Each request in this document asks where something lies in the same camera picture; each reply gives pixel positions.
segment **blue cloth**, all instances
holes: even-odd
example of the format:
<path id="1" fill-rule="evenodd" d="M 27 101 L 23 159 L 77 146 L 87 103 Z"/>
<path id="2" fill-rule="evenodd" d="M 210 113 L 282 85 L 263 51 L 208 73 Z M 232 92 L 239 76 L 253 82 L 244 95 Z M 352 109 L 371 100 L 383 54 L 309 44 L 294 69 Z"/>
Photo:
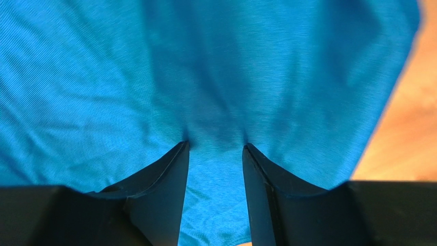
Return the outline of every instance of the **blue cloth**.
<path id="1" fill-rule="evenodd" d="M 250 241 L 245 142 L 348 179 L 419 25 L 412 0 L 0 3 L 0 185 L 88 192 L 191 143 L 180 245 Z"/>

